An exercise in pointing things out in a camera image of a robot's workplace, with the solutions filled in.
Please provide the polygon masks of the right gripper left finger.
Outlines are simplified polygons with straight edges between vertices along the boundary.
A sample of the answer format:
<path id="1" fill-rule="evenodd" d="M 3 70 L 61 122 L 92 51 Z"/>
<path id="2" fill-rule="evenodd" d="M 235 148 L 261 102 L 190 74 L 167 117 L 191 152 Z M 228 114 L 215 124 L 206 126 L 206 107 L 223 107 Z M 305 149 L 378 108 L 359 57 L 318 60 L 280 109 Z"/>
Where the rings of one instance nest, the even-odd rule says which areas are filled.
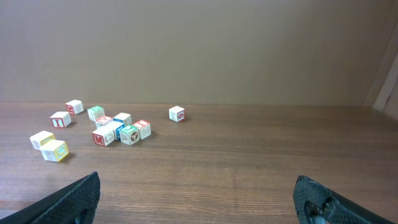
<path id="1" fill-rule="evenodd" d="M 1 219 L 3 224 L 92 224 L 100 200 L 93 172 L 32 205 Z"/>

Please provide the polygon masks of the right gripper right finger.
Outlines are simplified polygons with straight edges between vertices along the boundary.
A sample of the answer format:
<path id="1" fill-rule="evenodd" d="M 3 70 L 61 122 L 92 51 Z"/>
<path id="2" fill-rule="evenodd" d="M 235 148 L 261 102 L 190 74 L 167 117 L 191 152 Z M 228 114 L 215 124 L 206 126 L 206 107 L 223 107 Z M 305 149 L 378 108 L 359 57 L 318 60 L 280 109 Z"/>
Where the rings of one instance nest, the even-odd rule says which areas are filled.
<path id="1" fill-rule="evenodd" d="M 300 224 L 393 224 L 304 175 L 297 178 L 293 200 Z"/>

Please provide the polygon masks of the wooden block yellow picture side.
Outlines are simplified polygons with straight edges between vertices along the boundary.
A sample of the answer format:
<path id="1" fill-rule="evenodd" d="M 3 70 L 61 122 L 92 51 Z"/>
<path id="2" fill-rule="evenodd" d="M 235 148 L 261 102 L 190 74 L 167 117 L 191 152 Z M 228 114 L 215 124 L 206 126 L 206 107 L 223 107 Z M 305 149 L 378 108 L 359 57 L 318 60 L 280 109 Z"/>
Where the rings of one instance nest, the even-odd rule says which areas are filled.
<path id="1" fill-rule="evenodd" d="M 40 147 L 43 158 L 50 162 L 60 162 L 68 156 L 69 150 L 65 141 L 51 139 Z"/>

